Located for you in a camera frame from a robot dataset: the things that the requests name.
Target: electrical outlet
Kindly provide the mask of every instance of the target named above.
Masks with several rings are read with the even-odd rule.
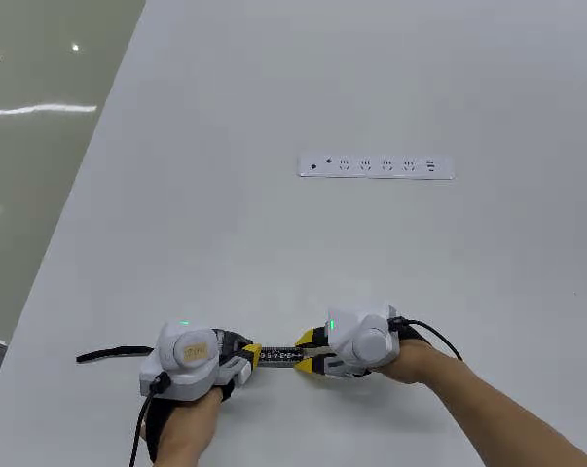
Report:
[[[407,178],[452,180],[453,160],[446,156],[352,156],[310,154],[298,159],[301,177]]]

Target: forearm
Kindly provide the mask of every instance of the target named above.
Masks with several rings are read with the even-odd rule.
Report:
[[[462,362],[434,351],[422,382],[447,407],[488,467],[587,466],[580,449]]]

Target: label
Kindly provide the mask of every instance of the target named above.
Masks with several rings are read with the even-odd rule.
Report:
[[[194,343],[187,345],[183,350],[183,361],[193,362],[194,360],[201,360],[208,357],[208,346],[206,342]]]

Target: black strap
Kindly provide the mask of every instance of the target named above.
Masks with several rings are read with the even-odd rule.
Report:
[[[225,386],[215,386],[222,390],[222,402],[227,401],[231,398],[233,390],[235,389],[235,380],[231,379]]]
[[[418,341],[423,341],[429,343],[429,341],[421,336],[419,332],[414,329],[412,326],[399,324],[397,325],[397,336],[399,336],[400,341],[406,341],[408,339],[416,339]]]
[[[180,401],[159,398],[153,399],[150,403],[150,408],[146,415],[146,445],[148,446],[148,455],[153,463],[157,460],[159,439],[162,431],[164,431],[164,426],[174,409],[181,404],[182,402]]]
[[[109,357],[144,357],[150,355],[152,347],[140,345],[121,345],[120,347],[104,348],[95,352],[84,353],[77,357],[77,363],[90,362]]]

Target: floor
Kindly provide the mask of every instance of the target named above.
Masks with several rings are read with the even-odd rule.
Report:
[[[9,342],[144,0],[0,0],[0,340]]]

